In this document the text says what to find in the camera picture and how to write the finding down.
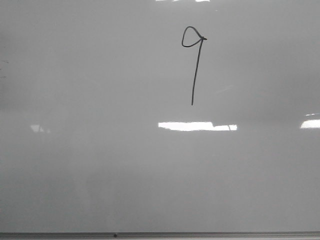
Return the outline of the white whiteboard with metal frame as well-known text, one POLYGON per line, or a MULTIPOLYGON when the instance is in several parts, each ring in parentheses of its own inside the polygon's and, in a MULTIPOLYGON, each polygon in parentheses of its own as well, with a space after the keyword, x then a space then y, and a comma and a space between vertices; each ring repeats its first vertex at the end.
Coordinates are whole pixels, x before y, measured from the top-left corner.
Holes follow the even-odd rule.
POLYGON ((2 232, 320 229, 317 0, 3 0, 2 232))

